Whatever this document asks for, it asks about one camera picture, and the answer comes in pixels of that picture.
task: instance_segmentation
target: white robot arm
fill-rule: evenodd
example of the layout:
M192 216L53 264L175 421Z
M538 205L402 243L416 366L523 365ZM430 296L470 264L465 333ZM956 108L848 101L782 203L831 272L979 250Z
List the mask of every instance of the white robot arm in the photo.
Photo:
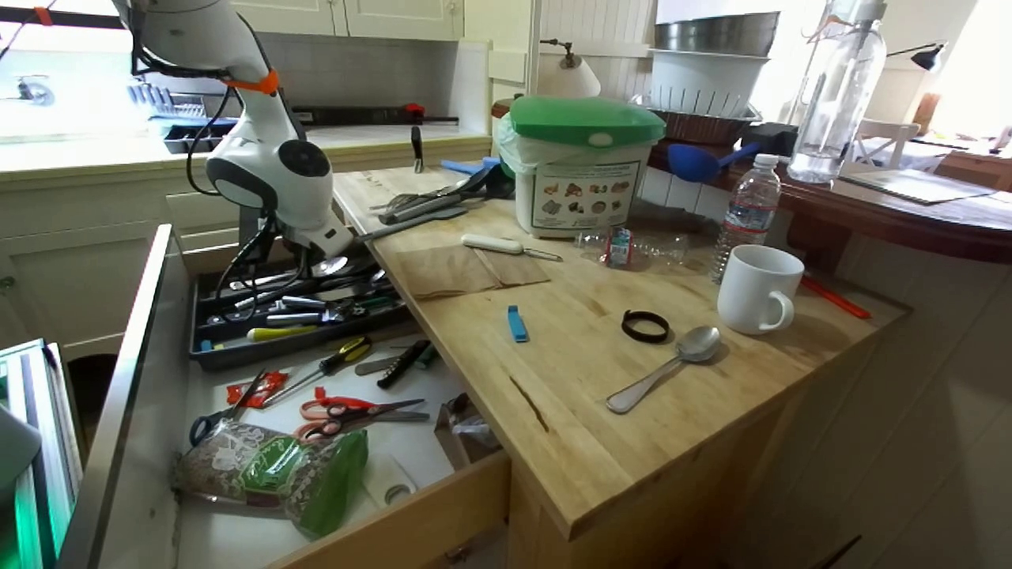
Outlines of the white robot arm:
M245 210L281 224L281 233L322 256L351 247L333 205L327 156L295 123L281 83L253 28L231 0L115 0L136 58L161 74L217 77L239 90L245 113L214 146L205 175Z

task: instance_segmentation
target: water bottle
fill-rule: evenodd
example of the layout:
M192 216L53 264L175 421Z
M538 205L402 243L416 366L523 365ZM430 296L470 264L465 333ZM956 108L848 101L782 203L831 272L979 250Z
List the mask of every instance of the water bottle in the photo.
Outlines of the water bottle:
M851 15L831 12L823 22L799 101L805 120L789 163L791 179L831 184L848 161L886 66L883 12L883 0L862 0Z
M719 262L714 280L726 279L729 256L741 243L766 243L768 224L782 203L782 177L779 156L756 156L752 171L747 171L734 196L729 200L720 237L719 237Z

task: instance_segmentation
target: metal spoon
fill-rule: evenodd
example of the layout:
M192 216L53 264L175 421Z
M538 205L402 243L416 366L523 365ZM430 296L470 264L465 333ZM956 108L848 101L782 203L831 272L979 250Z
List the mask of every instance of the metal spoon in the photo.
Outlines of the metal spoon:
M658 371L641 377L639 381L625 385L623 391L609 399L609 412L631 413L655 385L660 385L668 377L683 371L683 365L712 365L720 351L720 330L719 325L700 325L686 338L676 341L673 358L663 360Z

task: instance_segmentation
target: white mug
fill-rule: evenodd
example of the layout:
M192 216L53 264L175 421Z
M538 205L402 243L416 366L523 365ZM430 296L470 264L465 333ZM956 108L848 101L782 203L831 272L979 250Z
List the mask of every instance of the white mug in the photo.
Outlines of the white mug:
M786 250L741 243L732 250L719 290L719 317L745 333L766 334L794 322L794 290L805 262Z

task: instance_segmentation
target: tool drawer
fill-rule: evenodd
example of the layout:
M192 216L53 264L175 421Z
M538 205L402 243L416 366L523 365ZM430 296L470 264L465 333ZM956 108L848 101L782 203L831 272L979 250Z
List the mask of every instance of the tool drawer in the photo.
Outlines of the tool drawer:
M507 455L497 451L453 470L435 434L440 406L461 391L440 360L412 366L392 390L379 390L376 377L358 377L351 366L318 381L333 396L371 401L424 399L424 424L376 421L367 427L367 468L396 465L392 475L416 492L383 500L383 487L375 492L376 487L365 484L367 492L353 500L349 520L318 541L280 509L182 497L175 490L178 459L190 449L190 424L228 407L231 381L253 379L266 366L299 374L337 343L322 341L255 366L203 371L187 354L190 272L175 231L161 224L124 333L60 567L424 567L507 520ZM412 322L383 330L371 358L400 354L416 338ZM312 390L291 391L262 412L247 407L241 424L295 434L303 399L312 399Z

